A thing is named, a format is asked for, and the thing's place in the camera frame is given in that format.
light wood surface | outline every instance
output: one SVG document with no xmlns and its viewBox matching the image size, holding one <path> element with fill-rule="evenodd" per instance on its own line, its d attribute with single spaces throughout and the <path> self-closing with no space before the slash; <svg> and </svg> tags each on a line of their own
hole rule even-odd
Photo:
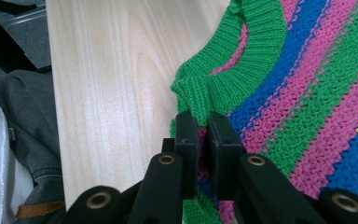
<svg viewBox="0 0 358 224">
<path fill-rule="evenodd" d="M 228 0 L 48 0 L 66 205 L 143 179 L 176 115 L 176 69 L 211 38 Z"/>
</svg>

striped sweater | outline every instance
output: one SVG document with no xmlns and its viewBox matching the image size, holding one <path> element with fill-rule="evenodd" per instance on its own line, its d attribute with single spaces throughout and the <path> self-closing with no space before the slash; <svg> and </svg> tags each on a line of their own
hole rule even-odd
<svg viewBox="0 0 358 224">
<path fill-rule="evenodd" d="M 246 151 L 297 190 L 358 194 L 358 0 L 232 0 L 172 91 L 199 122 L 201 145 L 210 111 L 226 114 Z M 235 222 L 233 203 L 212 196 L 202 153 L 199 187 L 186 223 Z"/>
</svg>

knit sweater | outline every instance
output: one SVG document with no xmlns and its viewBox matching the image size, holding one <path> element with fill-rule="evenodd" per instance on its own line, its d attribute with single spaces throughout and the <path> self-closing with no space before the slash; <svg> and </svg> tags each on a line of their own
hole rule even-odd
<svg viewBox="0 0 358 224">
<path fill-rule="evenodd" d="M 246 151 L 270 158 L 297 190 L 358 194 L 358 0 L 232 0 L 172 91 L 201 145 L 210 111 L 226 114 Z M 211 193 L 202 152 L 199 187 L 186 223 L 235 221 L 233 203 Z"/>
</svg>

